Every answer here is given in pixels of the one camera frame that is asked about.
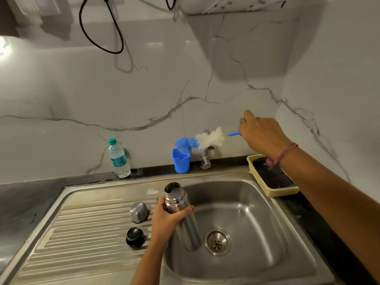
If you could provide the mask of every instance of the sink drain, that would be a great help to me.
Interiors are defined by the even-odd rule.
[[[231,249],[231,237],[222,228],[214,228],[204,235],[204,245],[214,256],[223,256]]]

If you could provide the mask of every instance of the blue plastic cup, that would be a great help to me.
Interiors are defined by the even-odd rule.
[[[190,170],[190,153],[182,154],[177,148],[174,148],[173,161],[177,173],[183,174]]]

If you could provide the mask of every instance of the stainless steel sink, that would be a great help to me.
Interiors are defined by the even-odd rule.
[[[179,182],[195,205],[204,245],[187,252],[174,234],[161,284],[331,284],[334,277],[280,199],[267,198],[247,167],[68,187],[41,220],[0,284],[128,284],[150,241],[151,216],[131,221],[130,206],[152,210]],[[125,243],[129,228],[147,241]]]

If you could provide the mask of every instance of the faucet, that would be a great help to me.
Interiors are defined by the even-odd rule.
[[[207,133],[208,135],[210,135],[210,130],[205,129],[203,131],[203,133]],[[214,149],[214,147],[210,146],[210,147],[208,147],[202,151],[202,165],[201,165],[202,169],[210,169],[211,168],[211,162],[209,159],[209,150],[213,150],[213,149]]]

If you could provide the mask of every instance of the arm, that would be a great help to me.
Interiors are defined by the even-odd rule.
[[[248,110],[244,112],[239,127],[252,149],[273,160],[292,143],[276,120],[255,118]],[[380,281],[380,204],[300,148],[286,153],[280,166],[373,277]]]
[[[161,262],[166,245],[178,222],[194,210],[188,206],[182,211],[170,214],[164,210],[165,196],[162,196],[153,211],[152,236],[130,285],[159,285]]]

